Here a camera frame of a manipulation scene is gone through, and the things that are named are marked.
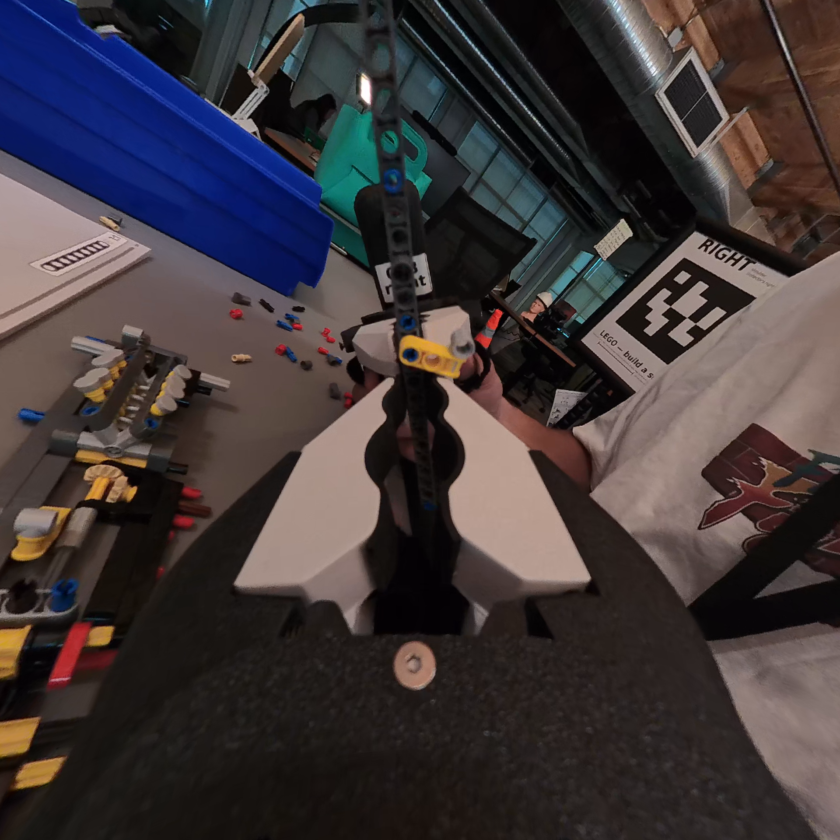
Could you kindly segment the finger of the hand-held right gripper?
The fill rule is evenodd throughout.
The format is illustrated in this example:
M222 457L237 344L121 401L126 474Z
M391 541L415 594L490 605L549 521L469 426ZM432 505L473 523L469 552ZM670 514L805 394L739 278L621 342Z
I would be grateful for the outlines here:
M460 306L421 313L422 338L437 344L474 344L469 314Z
M394 330L394 320L363 324L356 330L351 342L355 356L364 369L383 377L400 374Z

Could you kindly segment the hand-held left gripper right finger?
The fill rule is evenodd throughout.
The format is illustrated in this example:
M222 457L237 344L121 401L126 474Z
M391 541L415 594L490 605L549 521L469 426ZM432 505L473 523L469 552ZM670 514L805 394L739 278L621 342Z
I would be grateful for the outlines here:
M473 605L584 590L592 578L525 444L457 387L446 424L464 464L448 489L455 588Z

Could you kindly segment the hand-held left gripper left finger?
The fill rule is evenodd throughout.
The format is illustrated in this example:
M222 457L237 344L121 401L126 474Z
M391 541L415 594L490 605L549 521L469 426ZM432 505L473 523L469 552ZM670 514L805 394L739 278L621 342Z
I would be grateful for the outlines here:
M238 573L237 593L363 603L373 592L364 546L381 492L364 456L393 385L384 379L303 448Z

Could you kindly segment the yellow connector with grey pin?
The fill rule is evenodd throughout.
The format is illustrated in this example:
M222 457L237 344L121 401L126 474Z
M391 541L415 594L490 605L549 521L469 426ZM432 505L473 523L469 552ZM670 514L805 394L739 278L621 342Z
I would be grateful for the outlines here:
M476 352L472 339L461 340L457 335L449 343L426 339L402 326L396 329L398 344L396 358L407 368L444 377L459 378L464 363Z

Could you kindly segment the long dark grey lego beam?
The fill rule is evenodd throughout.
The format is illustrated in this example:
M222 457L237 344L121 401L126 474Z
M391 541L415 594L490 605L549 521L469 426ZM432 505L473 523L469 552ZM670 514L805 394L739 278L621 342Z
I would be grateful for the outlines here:
M380 176L382 215L395 310L394 341L415 455L417 507L415 534L431 538L438 524L437 482L427 415L427 387L420 369L404 365L403 341L421 339L415 291L413 239L406 196L403 132L396 85L396 24L392 2L360 1L363 29L362 71L371 83L371 119Z

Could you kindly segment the person's right forearm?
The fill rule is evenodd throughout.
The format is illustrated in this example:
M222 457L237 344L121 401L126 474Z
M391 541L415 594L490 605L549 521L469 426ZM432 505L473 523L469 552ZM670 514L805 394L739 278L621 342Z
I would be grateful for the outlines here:
M492 413L530 450L544 454L584 492L591 491L592 459L570 430L541 425L503 396L496 399Z

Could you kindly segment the lego car chassis assembly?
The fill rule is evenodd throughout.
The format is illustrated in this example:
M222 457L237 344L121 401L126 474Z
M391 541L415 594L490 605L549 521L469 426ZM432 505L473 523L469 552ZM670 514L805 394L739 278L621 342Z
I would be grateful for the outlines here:
M179 531L209 518L173 459L167 418L230 382L191 368L125 325L76 336L89 361L2 467L2 799L48 785L66 757L40 758L77 722L43 700L109 667L164 574Z

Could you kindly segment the person's right hand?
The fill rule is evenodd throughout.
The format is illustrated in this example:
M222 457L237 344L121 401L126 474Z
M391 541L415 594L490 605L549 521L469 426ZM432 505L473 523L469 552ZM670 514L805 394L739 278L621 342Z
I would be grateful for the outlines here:
M369 369L363 368L361 370L361 379L353 384L350 392L354 402L358 402L362 397L372 392L384 378ZM531 449L537 447L536 444L529 441L529 422L531 418L511 406L503 397L501 379L490 361L475 353L463 363L460 376L455 380L455 383L461 391L469 394L474 402L495 417L501 425L515 434L526 446ZM414 461L413 436L410 428L404 425L396 433L396 437L401 456Z

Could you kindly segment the black mesh office chair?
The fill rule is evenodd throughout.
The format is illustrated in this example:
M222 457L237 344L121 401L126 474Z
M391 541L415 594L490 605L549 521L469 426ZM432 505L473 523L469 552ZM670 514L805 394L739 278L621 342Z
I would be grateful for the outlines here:
M462 187L426 221L424 231L436 300L484 298L538 243L488 211Z

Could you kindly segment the printed paper sheet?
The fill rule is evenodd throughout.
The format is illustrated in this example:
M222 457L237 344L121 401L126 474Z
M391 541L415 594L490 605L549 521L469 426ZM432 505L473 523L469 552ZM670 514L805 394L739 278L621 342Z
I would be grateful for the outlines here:
M560 421L587 397L585 392L558 388L554 391L553 401L546 420L547 427L557 427Z

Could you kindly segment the person's white printed shirt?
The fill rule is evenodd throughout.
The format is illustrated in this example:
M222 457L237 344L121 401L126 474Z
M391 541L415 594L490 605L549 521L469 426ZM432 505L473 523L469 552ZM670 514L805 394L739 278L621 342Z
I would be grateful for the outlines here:
M794 276L574 430L591 497L686 604L838 475L838 277L838 255ZM838 624L710 650L775 778L838 838Z

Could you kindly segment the blue plastic bin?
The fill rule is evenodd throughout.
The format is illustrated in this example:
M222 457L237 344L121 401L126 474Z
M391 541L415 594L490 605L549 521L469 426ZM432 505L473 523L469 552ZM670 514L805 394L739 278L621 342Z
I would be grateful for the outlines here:
M321 187L68 2L1 2L2 150L264 286L315 288Z

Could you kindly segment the open instruction booklet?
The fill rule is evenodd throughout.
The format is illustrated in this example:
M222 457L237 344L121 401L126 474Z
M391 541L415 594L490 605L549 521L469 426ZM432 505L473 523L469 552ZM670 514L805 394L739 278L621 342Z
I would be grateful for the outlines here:
M151 249L1 176L1 339L147 260Z

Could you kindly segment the white vent grille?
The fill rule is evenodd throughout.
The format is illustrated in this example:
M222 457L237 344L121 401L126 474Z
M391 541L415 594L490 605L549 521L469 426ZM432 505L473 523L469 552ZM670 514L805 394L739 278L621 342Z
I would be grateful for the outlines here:
M696 158L717 141L730 114L693 48L681 50L655 98L688 153Z

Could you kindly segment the silver ventilation duct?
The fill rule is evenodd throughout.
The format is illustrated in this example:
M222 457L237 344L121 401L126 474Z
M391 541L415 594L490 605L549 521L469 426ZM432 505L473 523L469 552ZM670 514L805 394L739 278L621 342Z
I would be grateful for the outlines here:
M732 166L715 151L692 157L656 99L675 54L644 3L559 5L681 190L701 215L729 221Z

